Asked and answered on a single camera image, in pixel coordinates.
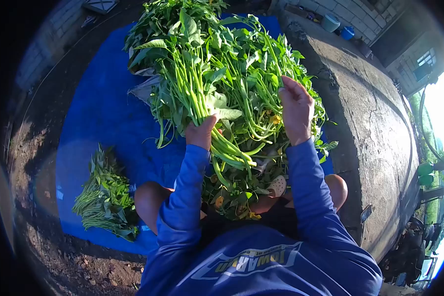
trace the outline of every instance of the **leg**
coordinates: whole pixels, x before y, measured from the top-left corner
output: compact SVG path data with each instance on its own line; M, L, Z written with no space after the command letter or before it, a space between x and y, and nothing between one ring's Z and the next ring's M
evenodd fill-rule
M329 187L329 190L331 191L331 198L332 203L334 204L334 208L336 208L338 211L340 207L345 203L345 200L347 199L347 184L345 183L344 179L342 179L341 176L336 174L327 175L324 177L324 181L327 184L327 187ZM286 207L294 207L293 204L293 196L291 192L285 194L283 196L284 198L290 200L290 202L286 205Z
M334 203L334 207L339 210L347 199L347 184L345 183L344 179L335 174L325 176L324 181L331 191L331 197L332 202ZM286 207L294 207L293 196L291 192L286 193L285 195L283 195L283 197L290 201L286 205ZM256 214L261 214L270 210L270 208L277 202L277 200L278 198L260 196L258 203L253 204L250 209Z
M163 201L169 197L174 189L166 188L160 184L148 181L140 185L135 192L135 209L146 225L158 235L156 218Z

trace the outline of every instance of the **soil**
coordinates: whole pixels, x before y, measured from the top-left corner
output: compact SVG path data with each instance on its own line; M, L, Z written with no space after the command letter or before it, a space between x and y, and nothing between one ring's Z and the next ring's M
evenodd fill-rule
M139 18L141 3L121 0L109 15L79 32L77 39L83 38L44 75L40 87L36 84L36 93L28 95L14 120L7 156L15 205L14 249L26 258L43 289L53 294L130 295L140 287L145 256L94 245L62 232L55 160L66 113L87 65L110 32ZM253 11L253 3L246 1L227 12L261 15L268 6L269 1L262 0L255 6L259 10Z

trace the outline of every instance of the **shirt sleeve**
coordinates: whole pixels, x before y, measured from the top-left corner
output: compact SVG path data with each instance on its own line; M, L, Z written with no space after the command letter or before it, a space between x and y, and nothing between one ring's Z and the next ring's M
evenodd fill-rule
M286 154L300 237L347 259L358 283L350 285L350 294L377 295L383 280L380 268L372 256L355 243L335 213L314 143L308 140L289 147ZM352 274L339 274L337 280L347 282L350 276Z
M176 285L190 263L201 237L201 191L208 164L207 150L186 146L176 190L163 202L158 213L158 249L148 256L138 295L163 295Z
M199 242L202 183L209 152L195 145L186 146L176 190L160 207L156 226L158 245L194 246Z

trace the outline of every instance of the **bundle of water spinach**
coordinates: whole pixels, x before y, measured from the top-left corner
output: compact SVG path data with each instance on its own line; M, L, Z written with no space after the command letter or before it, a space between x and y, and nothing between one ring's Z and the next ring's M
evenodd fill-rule
M112 148L99 148L89 163L89 180L76 197L72 211L82 216L82 225L104 228L116 236L134 241L138 234L138 214L129 196L129 182L122 175Z
M313 76L300 63L304 57L291 51L284 35L273 39L254 15L219 20L221 0L156 0L143 7L124 50L132 73L154 69L163 77L151 103L160 123L157 146L184 136L191 121L197 126L219 113L211 145L215 174L205 178L202 199L230 219L256 219L249 205L268 193L275 177L287 174L281 75L301 82L315 100L312 134L324 154L320 161L337 146L320 139L328 119L311 87ZM231 23L246 28L225 27Z

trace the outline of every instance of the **concrete slab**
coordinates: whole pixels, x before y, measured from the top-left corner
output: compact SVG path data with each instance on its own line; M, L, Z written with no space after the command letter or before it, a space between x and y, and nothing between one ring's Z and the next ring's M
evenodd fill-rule
M340 217L357 243L379 261L417 204L418 155L402 99L378 60L366 59L353 43L281 7L274 14L313 79L330 119L334 171L349 187ZM373 213L361 224L369 204Z

